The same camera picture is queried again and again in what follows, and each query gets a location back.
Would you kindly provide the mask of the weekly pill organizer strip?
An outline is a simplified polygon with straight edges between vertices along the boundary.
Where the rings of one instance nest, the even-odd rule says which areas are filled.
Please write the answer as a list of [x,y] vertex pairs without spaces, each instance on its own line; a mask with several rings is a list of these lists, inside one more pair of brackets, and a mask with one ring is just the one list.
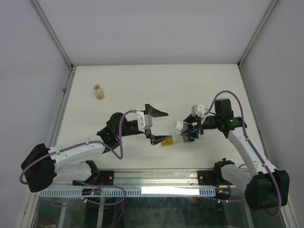
[[161,142],[161,147],[173,146],[181,143],[192,143],[195,138],[189,136],[170,137]]

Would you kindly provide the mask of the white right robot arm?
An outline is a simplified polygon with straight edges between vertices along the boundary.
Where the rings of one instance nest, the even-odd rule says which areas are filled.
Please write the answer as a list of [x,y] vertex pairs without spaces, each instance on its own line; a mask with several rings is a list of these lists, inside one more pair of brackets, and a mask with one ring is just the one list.
[[211,174],[203,176],[203,181],[215,187],[233,184],[244,193],[245,201],[253,211],[280,210],[288,202],[288,173],[279,170],[256,148],[243,118],[234,116],[228,98],[216,99],[214,106],[215,113],[207,116],[203,105],[194,105],[191,114],[182,121],[181,135],[199,138],[205,130],[219,130],[236,148],[247,170],[231,160],[222,159],[214,164]]

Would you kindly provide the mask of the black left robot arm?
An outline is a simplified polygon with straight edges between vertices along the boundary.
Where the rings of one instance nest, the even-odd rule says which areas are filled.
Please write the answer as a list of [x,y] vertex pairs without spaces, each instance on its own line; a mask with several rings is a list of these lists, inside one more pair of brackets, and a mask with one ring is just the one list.
[[150,104],[143,110],[116,112],[106,122],[106,126],[96,134],[78,143],[58,147],[47,147],[44,143],[36,145],[21,164],[19,181],[27,185],[31,192],[42,191],[53,183],[71,182],[73,185],[93,186],[99,182],[100,171],[94,161],[77,160],[111,152],[122,160],[123,142],[126,136],[144,134],[151,145],[157,145],[169,138],[168,135],[153,135],[153,118],[166,117]]

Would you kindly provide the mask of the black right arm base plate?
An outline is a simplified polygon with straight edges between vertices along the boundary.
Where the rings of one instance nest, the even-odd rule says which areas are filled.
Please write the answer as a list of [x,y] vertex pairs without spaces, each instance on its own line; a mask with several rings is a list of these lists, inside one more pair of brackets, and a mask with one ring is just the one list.
[[200,170],[197,171],[197,179],[199,186],[211,185],[214,187],[219,187],[221,185],[233,184],[225,179],[223,179],[221,171],[215,170]]

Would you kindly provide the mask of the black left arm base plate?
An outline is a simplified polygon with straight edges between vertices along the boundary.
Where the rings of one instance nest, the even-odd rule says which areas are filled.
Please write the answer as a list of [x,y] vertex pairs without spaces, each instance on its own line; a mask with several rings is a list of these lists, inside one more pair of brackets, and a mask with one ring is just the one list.
[[99,174],[92,174],[87,180],[83,180],[82,182],[93,185],[113,185],[114,183],[114,171],[99,171]]

